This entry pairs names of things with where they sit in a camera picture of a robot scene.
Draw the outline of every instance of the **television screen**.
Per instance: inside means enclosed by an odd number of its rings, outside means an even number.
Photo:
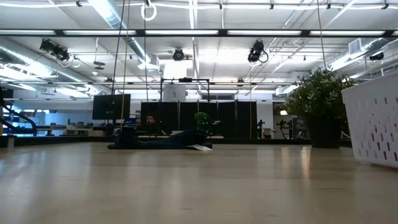
[[[130,118],[130,94],[124,95],[123,119]],[[120,119],[123,95],[94,96],[93,119]]]

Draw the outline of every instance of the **ceiling duct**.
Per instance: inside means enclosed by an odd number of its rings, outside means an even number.
[[[34,69],[42,72],[58,72],[59,76],[67,77],[74,82],[92,82],[91,79],[81,75],[69,68],[64,68],[56,62],[43,57],[43,55],[39,55],[31,50],[26,49],[25,47],[20,46],[19,44],[0,37],[0,50],[8,55],[8,57],[12,58],[12,60],[17,60],[17,62],[23,62],[23,65],[34,65]],[[108,87],[102,85],[93,85],[98,91],[104,91],[106,93],[111,93],[111,90]]]
[[[97,13],[108,23],[108,25],[112,29],[127,29],[124,22],[121,20],[121,15],[116,8],[116,5],[113,0],[88,0],[88,2],[94,7]],[[126,41],[125,38],[123,40],[130,46],[131,50],[137,55],[140,62],[147,62],[147,68],[153,69],[155,66],[159,70],[159,64],[156,64],[156,60],[151,60],[152,57],[146,55],[142,47],[138,44],[138,42],[133,37],[129,37]]]
[[[348,50],[332,58],[327,64],[331,65],[334,70],[341,69],[354,62],[356,59],[382,52],[385,46],[391,44],[395,40],[395,38],[356,39],[348,44]]]

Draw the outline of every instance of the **green plant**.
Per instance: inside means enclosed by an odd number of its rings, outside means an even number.
[[[321,68],[300,77],[299,87],[284,104],[289,114],[303,118],[345,119],[346,110],[341,91],[353,85],[345,75]]]
[[[209,116],[204,112],[195,113],[195,120],[197,121],[198,128],[205,128],[210,123]]]

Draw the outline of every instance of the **potted plant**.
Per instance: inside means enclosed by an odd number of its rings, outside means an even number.
[[[318,68],[300,77],[299,87],[287,97],[284,108],[305,120],[313,147],[339,148],[346,119],[341,91],[352,85],[352,80],[330,67]]]
[[[199,130],[207,131],[210,123],[210,117],[204,112],[195,113],[195,120],[197,121],[197,127]]]

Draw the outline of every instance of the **white laundry basket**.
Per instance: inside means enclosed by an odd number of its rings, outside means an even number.
[[[343,101],[355,158],[398,167],[398,75],[343,90]]]

